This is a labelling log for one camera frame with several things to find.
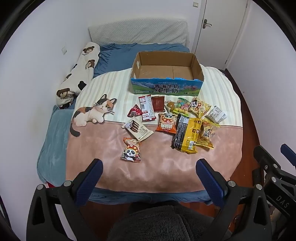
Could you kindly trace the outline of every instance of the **blue bed sheet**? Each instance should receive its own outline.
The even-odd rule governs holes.
[[[110,71],[131,68],[136,54],[140,51],[189,52],[188,48],[180,44],[108,44],[100,48],[101,56],[95,67],[94,77]],[[62,185],[66,178],[66,149],[74,106],[75,102],[65,110],[60,110],[57,106],[54,106],[46,138],[38,157],[37,173],[39,178],[43,182],[48,181],[54,186]],[[130,193],[95,188],[89,200],[102,204],[155,203],[167,200],[211,203],[210,197],[205,190],[186,193]]]

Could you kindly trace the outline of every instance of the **white door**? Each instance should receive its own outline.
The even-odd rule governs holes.
[[[203,1],[205,14],[195,55],[202,65],[222,69],[241,27],[247,0]]]

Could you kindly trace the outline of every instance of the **door frame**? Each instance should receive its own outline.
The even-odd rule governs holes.
[[[237,37],[235,39],[234,45],[232,46],[232,49],[231,49],[231,51],[229,53],[229,56],[228,56],[228,58],[227,58],[227,60],[226,60],[226,62],[224,64],[223,70],[226,68],[226,66],[229,63],[231,57],[233,56],[234,50],[236,49],[236,46],[237,46],[237,44],[239,42],[239,39],[240,39],[240,37],[241,37],[241,35],[243,33],[244,26],[246,24],[247,17],[249,15],[251,1],[252,0],[247,0],[247,6],[246,6],[246,10],[245,10],[244,17],[243,17],[243,20],[242,20],[242,24],[240,26]],[[192,47],[192,50],[191,50],[191,52],[194,53],[194,54],[196,52],[198,40],[200,38],[200,33],[201,33],[201,30],[202,30],[202,24],[203,24],[203,19],[204,19],[204,16],[205,16],[206,4],[207,4],[207,0],[201,0],[200,14],[199,14],[198,21],[197,21],[197,27],[196,27],[195,37],[194,37],[194,41],[193,41],[193,47]]]

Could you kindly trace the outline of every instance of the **calico cat picture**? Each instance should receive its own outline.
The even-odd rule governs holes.
[[[102,123],[104,121],[103,116],[105,113],[110,112],[111,114],[114,114],[112,108],[115,102],[116,99],[108,99],[107,94],[104,94],[96,103],[94,103],[93,107],[79,108],[75,111],[71,120],[70,133],[75,137],[80,136],[80,132],[73,129],[73,124],[79,127],[86,126],[89,121],[92,121],[93,123]]]

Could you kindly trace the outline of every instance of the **blue gripper pad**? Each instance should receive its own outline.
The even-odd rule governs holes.
[[[281,153],[293,166],[296,167],[296,154],[287,144],[281,146]]]
[[[76,191],[75,204],[78,207],[86,204],[102,173],[102,161],[99,159],[94,159],[88,168],[83,172],[83,174],[86,175],[84,176],[80,186]]]
[[[208,192],[213,203],[216,206],[222,208],[225,204],[224,197],[228,191],[225,184],[226,183],[225,179],[221,176],[220,173],[215,172],[205,159],[199,159],[196,162],[195,169],[196,169],[196,174],[200,178],[203,186]],[[217,176],[217,174],[220,175],[223,178],[223,180],[216,180],[214,175]],[[219,184],[219,182],[221,181],[224,182],[223,188]]]

